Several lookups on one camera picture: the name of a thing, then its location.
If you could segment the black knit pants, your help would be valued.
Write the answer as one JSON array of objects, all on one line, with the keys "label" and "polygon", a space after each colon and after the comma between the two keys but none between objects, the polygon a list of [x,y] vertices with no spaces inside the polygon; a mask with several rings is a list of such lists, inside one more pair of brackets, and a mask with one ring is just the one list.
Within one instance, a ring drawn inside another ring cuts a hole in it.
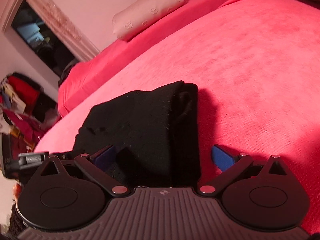
[{"label": "black knit pants", "polygon": [[128,187],[190,187],[200,178],[198,88],[177,81],[91,108],[73,150],[116,148],[106,173]]}]

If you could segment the pale pink pillow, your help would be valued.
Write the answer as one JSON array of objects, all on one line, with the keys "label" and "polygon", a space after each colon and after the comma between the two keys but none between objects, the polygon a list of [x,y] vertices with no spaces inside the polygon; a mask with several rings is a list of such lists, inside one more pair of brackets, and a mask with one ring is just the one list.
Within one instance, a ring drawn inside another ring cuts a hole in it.
[{"label": "pale pink pillow", "polygon": [[117,39],[129,41],[164,16],[184,5],[184,0],[137,0],[112,18]]}]

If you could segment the pink plush bed blanket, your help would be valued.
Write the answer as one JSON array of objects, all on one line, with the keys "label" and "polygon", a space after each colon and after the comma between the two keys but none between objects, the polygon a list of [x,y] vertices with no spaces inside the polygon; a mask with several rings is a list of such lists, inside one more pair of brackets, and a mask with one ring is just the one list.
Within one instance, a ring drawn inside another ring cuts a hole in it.
[{"label": "pink plush bed blanket", "polygon": [[210,157],[214,144],[258,159],[280,155],[310,197],[302,226],[318,232],[318,2],[226,2],[129,63],[62,118],[36,150],[70,150],[94,105],[180,80],[199,88],[202,182],[218,174]]}]

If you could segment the pink patterned curtain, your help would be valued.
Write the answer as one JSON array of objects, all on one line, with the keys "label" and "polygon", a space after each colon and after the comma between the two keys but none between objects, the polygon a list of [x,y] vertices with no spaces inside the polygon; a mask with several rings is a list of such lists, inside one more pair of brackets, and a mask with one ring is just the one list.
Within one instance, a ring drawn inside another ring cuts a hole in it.
[{"label": "pink patterned curtain", "polygon": [[99,54],[99,50],[53,0],[26,1],[79,61],[89,61]]}]

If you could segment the red bed sheet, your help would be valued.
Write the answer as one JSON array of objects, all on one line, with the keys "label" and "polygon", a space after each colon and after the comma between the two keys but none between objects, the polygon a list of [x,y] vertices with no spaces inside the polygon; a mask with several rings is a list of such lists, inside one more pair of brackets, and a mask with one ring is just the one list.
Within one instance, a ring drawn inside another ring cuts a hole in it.
[{"label": "red bed sheet", "polygon": [[130,62],[228,0],[186,0],[185,4],[142,31],[131,41],[116,40],[94,59],[77,63],[59,87],[57,109],[66,116]]}]

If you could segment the hanging clothes on rack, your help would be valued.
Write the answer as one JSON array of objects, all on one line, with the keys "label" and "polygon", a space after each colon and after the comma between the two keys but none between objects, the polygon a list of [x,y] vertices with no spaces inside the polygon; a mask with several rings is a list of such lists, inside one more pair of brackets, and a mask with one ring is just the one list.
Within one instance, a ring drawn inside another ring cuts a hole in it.
[{"label": "hanging clothes on rack", "polygon": [[60,120],[57,103],[41,85],[13,72],[1,80],[1,134],[12,136],[13,152],[32,152]]}]

